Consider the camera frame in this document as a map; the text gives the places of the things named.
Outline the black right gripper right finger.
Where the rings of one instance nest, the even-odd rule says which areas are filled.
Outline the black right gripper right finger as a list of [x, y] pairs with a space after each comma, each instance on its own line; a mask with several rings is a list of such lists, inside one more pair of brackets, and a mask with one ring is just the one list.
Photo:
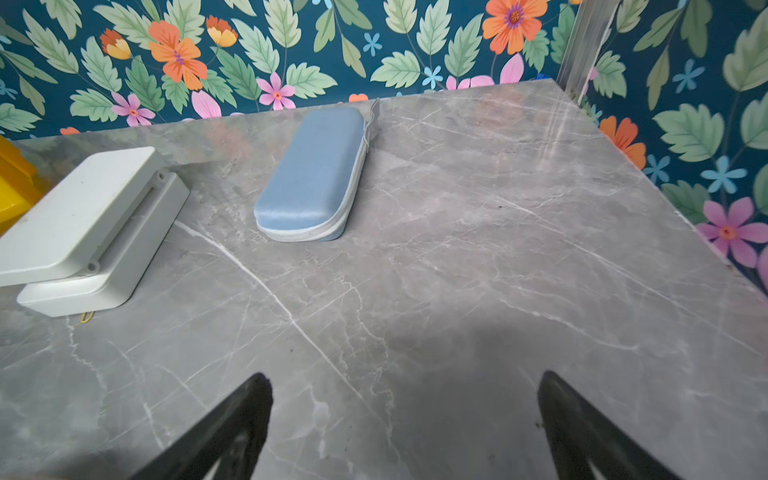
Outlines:
[[537, 401], [560, 479], [677, 479], [557, 373], [544, 372]]

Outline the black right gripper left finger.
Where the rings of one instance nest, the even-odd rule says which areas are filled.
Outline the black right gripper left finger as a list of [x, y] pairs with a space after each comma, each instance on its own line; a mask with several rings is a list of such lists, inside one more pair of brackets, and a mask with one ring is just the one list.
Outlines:
[[273, 387], [262, 373], [244, 381], [134, 479], [249, 479], [266, 443]]

